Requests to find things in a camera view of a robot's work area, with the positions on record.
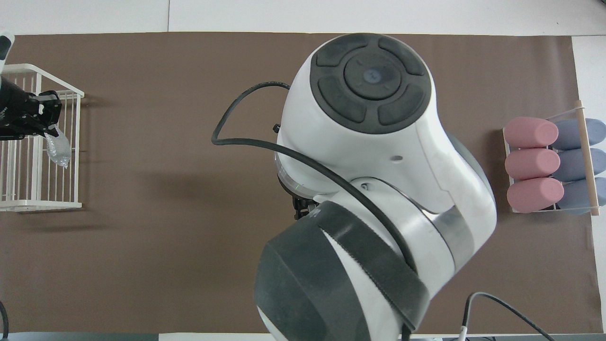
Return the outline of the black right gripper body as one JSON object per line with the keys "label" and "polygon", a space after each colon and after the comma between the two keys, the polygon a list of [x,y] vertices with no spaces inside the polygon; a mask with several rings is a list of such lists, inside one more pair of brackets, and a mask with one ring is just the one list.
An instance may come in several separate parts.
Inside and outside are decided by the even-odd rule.
{"label": "black right gripper body", "polygon": [[320,204],[319,202],[314,201],[314,199],[304,198],[296,195],[292,195],[292,203],[294,207],[295,220],[299,220],[303,218],[303,216],[308,215]]}

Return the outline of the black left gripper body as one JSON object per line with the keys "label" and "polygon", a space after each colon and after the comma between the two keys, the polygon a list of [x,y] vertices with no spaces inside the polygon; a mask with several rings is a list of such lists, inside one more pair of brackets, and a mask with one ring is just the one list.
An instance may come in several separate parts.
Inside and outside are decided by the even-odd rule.
{"label": "black left gripper body", "polygon": [[27,95],[26,123],[35,134],[43,135],[43,128],[58,123],[62,101],[54,90],[43,91],[39,95],[28,92]]}

